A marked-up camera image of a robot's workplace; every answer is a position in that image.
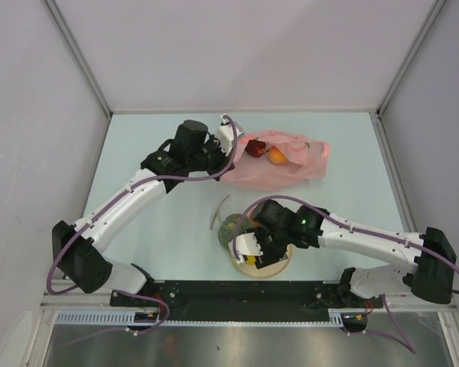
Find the pink plastic bag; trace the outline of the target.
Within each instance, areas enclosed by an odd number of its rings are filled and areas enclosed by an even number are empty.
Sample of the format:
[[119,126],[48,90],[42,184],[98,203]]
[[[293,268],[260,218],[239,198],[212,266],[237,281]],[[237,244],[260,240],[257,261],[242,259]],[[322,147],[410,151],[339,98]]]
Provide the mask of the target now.
[[330,145],[279,130],[251,132],[238,141],[234,168],[221,180],[245,190],[276,191],[327,173]]

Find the yellow fake mango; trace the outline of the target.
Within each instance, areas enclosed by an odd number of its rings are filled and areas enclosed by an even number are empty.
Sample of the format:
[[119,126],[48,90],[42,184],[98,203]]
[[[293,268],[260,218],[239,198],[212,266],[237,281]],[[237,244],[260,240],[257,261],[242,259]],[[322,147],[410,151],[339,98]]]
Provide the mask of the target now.
[[245,256],[245,263],[251,266],[256,265],[256,257],[255,256]]

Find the green fake melon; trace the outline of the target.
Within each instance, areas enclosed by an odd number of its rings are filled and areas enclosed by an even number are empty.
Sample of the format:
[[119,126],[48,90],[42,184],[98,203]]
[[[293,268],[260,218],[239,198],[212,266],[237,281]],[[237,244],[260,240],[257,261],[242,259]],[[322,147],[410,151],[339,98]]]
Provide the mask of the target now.
[[235,235],[238,221],[242,217],[241,213],[230,213],[227,216],[222,215],[222,210],[229,201],[230,197],[231,195],[228,194],[220,201],[216,209],[213,211],[212,219],[210,220],[210,231],[217,229],[217,241],[227,252],[230,251],[230,243]]

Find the dark red fake apple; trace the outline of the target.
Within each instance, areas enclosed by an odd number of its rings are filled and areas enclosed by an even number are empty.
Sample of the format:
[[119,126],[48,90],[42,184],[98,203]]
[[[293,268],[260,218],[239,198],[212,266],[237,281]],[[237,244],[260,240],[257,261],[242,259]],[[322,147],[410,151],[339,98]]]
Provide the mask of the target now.
[[267,144],[264,141],[258,139],[249,140],[245,152],[253,158],[260,158],[265,154]]

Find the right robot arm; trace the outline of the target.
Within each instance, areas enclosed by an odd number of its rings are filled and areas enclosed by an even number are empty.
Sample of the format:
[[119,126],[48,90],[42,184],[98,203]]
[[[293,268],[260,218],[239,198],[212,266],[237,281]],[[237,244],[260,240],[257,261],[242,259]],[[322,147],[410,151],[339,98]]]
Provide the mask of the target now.
[[324,208],[302,205],[292,211],[275,200],[260,203],[250,217],[258,225],[256,238],[264,255],[280,256],[294,245],[339,249],[382,261],[378,268],[344,270],[337,296],[347,307],[403,291],[433,304],[451,301],[457,256],[440,229],[382,231],[359,226]]

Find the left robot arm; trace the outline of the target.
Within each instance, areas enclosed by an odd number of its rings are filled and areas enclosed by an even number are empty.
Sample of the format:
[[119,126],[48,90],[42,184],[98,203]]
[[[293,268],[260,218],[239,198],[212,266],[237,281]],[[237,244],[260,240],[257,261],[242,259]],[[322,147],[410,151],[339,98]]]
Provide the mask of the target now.
[[147,205],[168,195],[182,182],[220,180],[234,168],[239,139],[244,132],[229,115],[222,115],[211,134],[199,121],[186,120],[173,138],[150,153],[113,197],[88,216],[52,228],[53,264],[85,294],[102,287],[126,293],[135,304],[148,304],[154,296],[150,277],[137,265],[110,261],[104,252],[117,234]]

